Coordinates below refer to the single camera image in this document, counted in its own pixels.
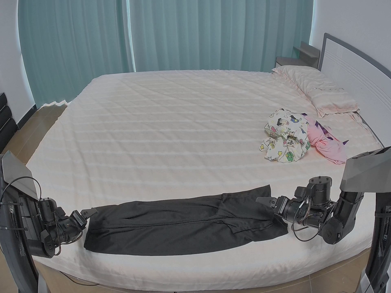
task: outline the pillow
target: pillow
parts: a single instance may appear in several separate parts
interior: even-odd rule
[[[284,65],[272,71],[299,87],[314,105],[319,117],[359,110],[357,102],[348,92],[316,68]]]

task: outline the headboard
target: headboard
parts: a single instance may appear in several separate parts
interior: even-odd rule
[[[391,71],[328,33],[318,69],[354,97],[364,123],[383,146],[391,145]]]

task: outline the cartoon print shirt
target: cartoon print shirt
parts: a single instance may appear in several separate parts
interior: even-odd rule
[[[267,120],[265,130],[271,137],[262,142],[260,150],[270,161],[298,161],[311,147],[307,127],[308,121],[303,115],[280,108]]]

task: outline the white wall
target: white wall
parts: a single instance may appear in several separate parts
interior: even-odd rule
[[[16,123],[35,104],[20,50],[18,0],[0,0],[0,91]]]
[[[391,0],[315,0],[310,44],[328,32],[391,70],[390,14]]]

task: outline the bed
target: bed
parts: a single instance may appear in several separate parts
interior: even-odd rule
[[[374,66],[373,62],[331,38],[325,35],[320,68],[339,85],[341,71],[344,84],[357,83],[355,73],[346,75],[351,68],[340,62],[358,66],[363,59]],[[383,71],[374,67],[361,78],[371,79],[372,87],[374,83],[387,90],[389,75],[388,82],[378,82],[371,73]],[[320,120],[340,139],[349,139],[348,157],[390,142],[384,125],[368,116],[372,109],[367,100],[355,90],[351,93],[360,104],[364,122],[352,112]],[[331,163],[313,148],[299,161],[284,164],[264,159],[259,151],[267,137],[267,117],[284,106],[317,117],[310,101],[276,73],[200,70],[104,75],[94,79],[66,108],[27,167],[41,183],[43,196],[54,198],[67,213],[132,200],[191,198],[267,184],[274,196],[292,196],[297,186],[305,186],[317,175],[333,178],[331,198],[337,200],[344,165]],[[83,248],[82,238],[64,246],[60,256],[34,259],[87,281],[133,290],[271,286],[368,248],[374,209],[375,195],[366,194],[357,213],[359,226],[336,245],[326,244],[321,237],[299,242],[289,231],[283,237],[224,251],[149,257],[93,253]],[[307,229],[300,235],[307,238],[313,233]]]

